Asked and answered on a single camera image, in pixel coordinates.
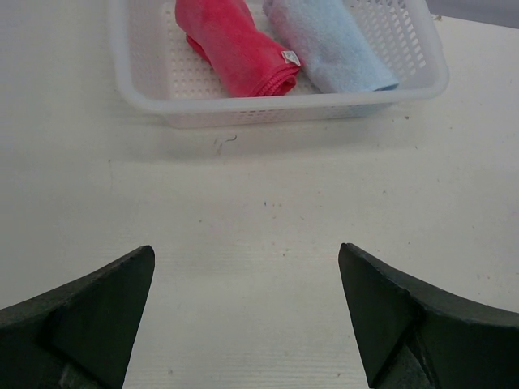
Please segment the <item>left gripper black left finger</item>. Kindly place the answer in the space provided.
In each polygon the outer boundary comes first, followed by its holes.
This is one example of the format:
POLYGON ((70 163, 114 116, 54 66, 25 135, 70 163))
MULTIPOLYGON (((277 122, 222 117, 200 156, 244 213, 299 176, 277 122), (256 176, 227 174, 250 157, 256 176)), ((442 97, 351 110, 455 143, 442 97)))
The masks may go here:
POLYGON ((1 311, 3 388, 120 388, 155 268, 151 246, 1 311))

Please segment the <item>light blue towel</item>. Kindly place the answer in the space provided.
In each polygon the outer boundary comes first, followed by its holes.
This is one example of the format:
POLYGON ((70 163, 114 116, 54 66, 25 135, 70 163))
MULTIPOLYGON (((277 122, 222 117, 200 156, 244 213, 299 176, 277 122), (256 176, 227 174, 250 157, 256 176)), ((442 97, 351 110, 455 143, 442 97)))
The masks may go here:
POLYGON ((322 93, 388 91, 399 82, 342 1, 265 1, 275 33, 322 93))

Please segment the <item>red towel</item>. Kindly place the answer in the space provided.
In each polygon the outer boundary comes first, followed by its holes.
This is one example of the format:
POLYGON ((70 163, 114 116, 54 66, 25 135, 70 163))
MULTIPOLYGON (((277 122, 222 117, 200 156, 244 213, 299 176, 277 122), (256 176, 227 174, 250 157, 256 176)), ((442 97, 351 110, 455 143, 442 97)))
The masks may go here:
POLYGON ((255 26, 244 1, 177 1, 174 15, 232 97, 284 96, 295 87, 301 62, 255 26))

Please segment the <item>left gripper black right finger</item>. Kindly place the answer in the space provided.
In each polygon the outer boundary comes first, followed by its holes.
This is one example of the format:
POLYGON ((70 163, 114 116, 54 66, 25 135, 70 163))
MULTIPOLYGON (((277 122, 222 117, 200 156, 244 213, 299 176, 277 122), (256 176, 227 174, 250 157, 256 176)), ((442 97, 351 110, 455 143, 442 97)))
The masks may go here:
POLYGON ((338 264, 370 388, 516 388, 518 315, 399 271, 352 243, 338 264))

